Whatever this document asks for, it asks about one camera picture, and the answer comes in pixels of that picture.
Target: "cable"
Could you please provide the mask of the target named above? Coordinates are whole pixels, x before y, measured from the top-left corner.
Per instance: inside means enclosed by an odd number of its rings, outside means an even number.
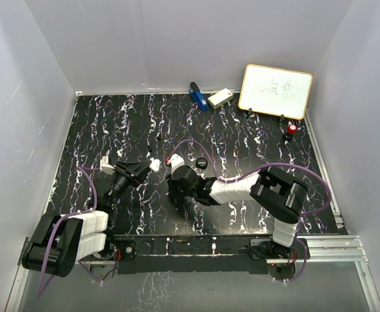
[[[84,176],[86,177],[87,181],[90,184],[90,187],[92,188],[93,197],[94,197],[93,210],[96,210],[96,208],[97,208],[97,191],[96,191],[96,187],[94,186],[94,183],[92,181],[92,178],[87,174],[87,172],[84,170],[83,167],[77,167],[77,169],[80,170],[84,174]]]
[[[55,238],[55,235],[57,234],[57,230],[58,228],[60,227],[61,223],[71,217],[71,216],[77,216],[77,215],[80,215],[80,214],[83,214],[83,213],[92,213],[93,210],[95,210],[95,208],[97,207],[97,192],[96,192],[96,188],[94,187],[94,184],[93,184],[93,181],[92,179],[90,178],[90,176],[87,174],[86,171],[84,171],[83,168],[81,167],[77,167],[78,170],[80,170],[84,176],[87,178],[90,186],[92,187],[92,191],[94,193],[94,204],[93,204],[93,208],[90,209],[90,210],[86,210],[86,211],[83,211],[82,213],[79,213],[79,212],[76,212],[76,213],[68,213],[68,214],[65,214],[64,216],[62,216],[60,219],[58,219],[57,223],[54,225],[54,228],[53,228],[53,231],[51,232],[51,235],[49,237],[49,240],[48,240],[48,243],[47,243],[47,248],[45,249],[45,253],[44,253],[44,260],[42,261],[42,266],[41,266],[41,274],[40,274],[40,281],[38,282],[38,288],[37,288],[37,293],[36,293],[36,297],[39,298],[41,297],[41,295],[44,293],[45,289],[47,288],[47,286],[49,285],[49,283],[51,282],[51,280],[54,278],[54,275],[52,275],[45,283],[45,285],[43,286],[43,282],[44,282],[44,277],[45,277],[45,270],[47,268],[47,263],[48,263],[48,258],[49,258],[49,253],[51,251],[51,247],[53,245],[53,242],[54,242],[54,238]]]
[[[302,240],[296,238],[296,241],[299,242],[302,245],[302,247],[304,248],[304,262],[303,262],[301,270],[299,270],[298,274],[296,274],[293,278],[288,279],[288,281],[295,281],[296,279],[298,279],[302,275],[302,273],[304,272],[305,266],[307,265],[307,247],[302,242]]]
[[[92,170],[92,171],[99,171],[100,170],[100,168],[87,168],[87,167],[83,167],[83,166],[79,166],[78,168],[82,168],[85,170]]]
[[[88,269],[87,266],[84,265],[83,262],[81,261],[78,261],[78,263],[80,264],[80,266],[93,278],[93,280],[95,280],[96,282],[102,284],[103,283],[103,280],[104,279],[101,279],[99,276],[96,276],[94,275],[93,273],[90,272],[90,270]]]
[[[289,253],[289,259],[288,259],[288,262],[285,264],[285,265],[291,265],[291,260],[292,260],[292,256],[295,257],[295,250],[292,252]]]
[[[116,253],[116,250],[113,251],[112,255],[110,255],[109,257],[107,258],[100,258],[100,260],[110,260],[113,258],[114,254]]]
[[[296,251],[295,251],[294,260],[293,260],[293,262],[291,263],[291,265],[293,265],[293,264],[296,262],[296,257],[297,257],[297,255],[296,255]]]
[[[108,277],[108,275],[112,272],[115,272],[116,270],[113,268],[112,270],[110,270],[109,272],[106,273],[105,277],[102,278],[103,281],[105,281],[105,279]]]
[[[262,169],[273,167],[273,166],[280,166],[280,167],[285,167],[285,168],[295,168],[298,170],[302,170],[302,171],[312,175],[313,177],[315,177],[325,187],[325,191],[327,192],[327,200],[322,207],[315,209],[315,210],[312,210],[312,211],[306,211],[304,213],[301,213],[300,217],[320,213],[320,212],[326,210],[330,206],[332,195],[331,195],[331,191],[330,191],[328,184],[323,180],[322,177],[320,177],[318,174],[316,174],[315,172],[313,172],[312,170],[310,170],[308,168],[302,167],[302,166],[297,165],[297,164],[287,164],[285,162],[271,162],[269,164],[263,164],[259,167],[256,167],[255,169],[252,169],[249,172],[246,172],[245,174],[241,175],[240,177],[236,177],[236,178],[232,178],[232,179],[224,179],[224,178],[218,176],[217,169],[216,169],[216,167],[212,161],[212,157],[210,156],[208,151],[205,149],[205,147],[200,142],[193,140],[191,138],[187,138],[186,140],[182,140],[180,143],[178,143],[177,146],[175,146],[174,149],[172,150],[171,155],[168,157],[168,159],[171,159],[171,156],[177,151],[177,149],[182,144],[184,144],[186,142],[191,142],[191,143],[197,144],[206,153],[207,158],[209,159],[210,163],[213,166],[214,175],[217,177],[217,180],[219,180],[221,182],[235,183],[237,181],[243,180],[244,178],[250,176],[251,174],[256,174],[257,172],[261,171]]]

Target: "red marker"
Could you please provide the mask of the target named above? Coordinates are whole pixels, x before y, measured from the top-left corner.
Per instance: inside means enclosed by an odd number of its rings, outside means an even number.
[[[294,133],[298,130],[298,127],[294,124],[288,126],[288,131],[283,135],[285,141],[291,141],[294,137]]]

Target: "whiteboard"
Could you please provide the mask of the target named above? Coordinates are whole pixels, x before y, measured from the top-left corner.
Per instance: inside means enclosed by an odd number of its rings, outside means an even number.
[[[249,64],[238,105],[246,111],[303,119],[311,83],[310,73]]]

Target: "chinese characters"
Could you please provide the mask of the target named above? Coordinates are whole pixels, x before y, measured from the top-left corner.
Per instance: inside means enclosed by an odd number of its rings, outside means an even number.
[[[294,86],[291,84],[291,80],[284,83],[278,83],[275,79],[272,79],[270,83],[260,85],[256,82],[256,88],[261,93],[273,94],[275,96],[284,96],[286,98],[294,98]]]

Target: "blue stapler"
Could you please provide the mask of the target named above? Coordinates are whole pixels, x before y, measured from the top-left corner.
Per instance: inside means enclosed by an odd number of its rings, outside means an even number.
[[[201,94],[201,91],[195,82],[190,83],[190,94],[202,111],[208,109],[207,102],[205,101],[203,94]]]

